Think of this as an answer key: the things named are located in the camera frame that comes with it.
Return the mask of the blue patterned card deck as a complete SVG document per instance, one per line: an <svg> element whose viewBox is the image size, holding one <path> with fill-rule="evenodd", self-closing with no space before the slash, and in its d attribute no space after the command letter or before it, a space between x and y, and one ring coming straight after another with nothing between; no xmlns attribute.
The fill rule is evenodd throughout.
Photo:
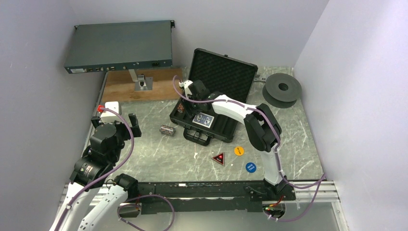
<svg viewBox="0 0 408 231"><path fill-rule="evenodd" d="M212 115L208 115L205 113L198 113L197 115L194 116L192 123L198 124L205 128L211 128L214 120L215 120L215 117Z"/></svg>

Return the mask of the orange blue chip stack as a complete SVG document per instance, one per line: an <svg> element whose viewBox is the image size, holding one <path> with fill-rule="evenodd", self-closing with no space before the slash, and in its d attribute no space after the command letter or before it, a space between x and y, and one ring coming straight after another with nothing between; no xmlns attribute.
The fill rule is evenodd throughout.
<svg viewBox="0 0 408 231"><path fill-rule="evenodd" d="M176 133L176 129L174 127L170 127L167 125L161 125L159 128L160 133L167 135L167 136L174 136Z"/></svg>

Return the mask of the red triangular dealer button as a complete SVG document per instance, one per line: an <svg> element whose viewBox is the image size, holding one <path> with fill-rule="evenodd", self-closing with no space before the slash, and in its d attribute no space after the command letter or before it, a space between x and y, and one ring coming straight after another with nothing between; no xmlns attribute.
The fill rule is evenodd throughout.
<svg viewBox="0 0 408 231"><path fill-rule="evenodd" d="M212 160L217 162L218 164L224 166L225 165L225 153L221 152L215 156L212 157Z"/></svg>

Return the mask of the orange round button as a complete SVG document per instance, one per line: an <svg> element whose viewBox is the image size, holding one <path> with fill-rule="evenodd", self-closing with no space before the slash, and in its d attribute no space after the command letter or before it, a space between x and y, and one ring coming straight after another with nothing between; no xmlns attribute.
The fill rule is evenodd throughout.
<svg viewBox="0 0 408 231"><path fill-rule="evenodd" d="M244 151L243 147L237 146L237 147L234 148L234 153L235 153L236 156L242 156L242 155L244 155L245 151Z"/></svg>

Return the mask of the blue big blind button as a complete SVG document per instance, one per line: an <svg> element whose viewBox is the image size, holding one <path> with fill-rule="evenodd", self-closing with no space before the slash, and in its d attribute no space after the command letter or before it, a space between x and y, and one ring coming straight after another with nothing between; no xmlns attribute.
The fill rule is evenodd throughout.
<svg viewBox="0 0 408 231"><path fill-rule="evenodd" d="M246 164L246 166L245 166L245 169L246 169L246 171L249 172L249 173L254 173L254 172L256 172L257 167L256 167L256 165L255 165L254 163L248 162L248 163Z"/></svg>

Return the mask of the orange black chip stack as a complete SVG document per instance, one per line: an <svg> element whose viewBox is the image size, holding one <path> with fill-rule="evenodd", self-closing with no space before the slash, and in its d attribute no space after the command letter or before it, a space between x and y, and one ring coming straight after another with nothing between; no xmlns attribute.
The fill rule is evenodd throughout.
<svg viewBox="0 0 408 231"><path fill-rule="evenodd" d="M178 106L177 106L177 112L180 113L180 114L185 113L185 108L184 108L184 106L183 106L182 103L179 103L179 104L178 104Z"/></svg>

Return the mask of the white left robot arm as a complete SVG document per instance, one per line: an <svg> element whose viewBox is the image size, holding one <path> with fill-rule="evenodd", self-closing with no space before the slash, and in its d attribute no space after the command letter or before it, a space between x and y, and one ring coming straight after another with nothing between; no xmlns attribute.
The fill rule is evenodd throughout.
<svg viewBox="0 0 408 231"><path fill-rule="evenodd" d="M129 124L121 116L110 123L103 122L99 116L92 118L94 133L82 157L74 165L66 196L50 230L96 230L109 211L137 198L138 181L122 173L114 178L104 198L89 210L107 177L123 165L118 161L125 142L130 141L134 145L134 139L141 137L136 115L128 114L128 117Z"/></svg>

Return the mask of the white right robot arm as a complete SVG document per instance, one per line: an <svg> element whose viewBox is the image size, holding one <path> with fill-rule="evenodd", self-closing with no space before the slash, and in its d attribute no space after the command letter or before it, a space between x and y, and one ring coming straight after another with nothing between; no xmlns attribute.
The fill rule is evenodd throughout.
<svg viewBox="0 0 408 231"><path fill-rule="evenodd" d="M271 200L282 196L284 188L280 183L285 177L279 160L281 128L270 108L264 103L258 106L242 103L220 92L208 94L201 81L180 81L178 85L183 90L182 99L193 109L202 112L209 108L245 126L250 143L261 154L264 179L268 183L266 196Z"/></svg>

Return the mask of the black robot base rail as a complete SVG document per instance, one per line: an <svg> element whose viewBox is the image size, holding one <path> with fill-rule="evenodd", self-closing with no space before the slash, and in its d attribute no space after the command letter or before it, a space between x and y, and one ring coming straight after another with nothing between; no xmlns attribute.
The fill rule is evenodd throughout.
<svg viewBox="0 0 408 231"><path fill-rule="evenodd" d="M296 199L285 182L270 186L265 180L139 182L126 203L143 215L164 212L245 210L260 212L268 202Z"/></svg>

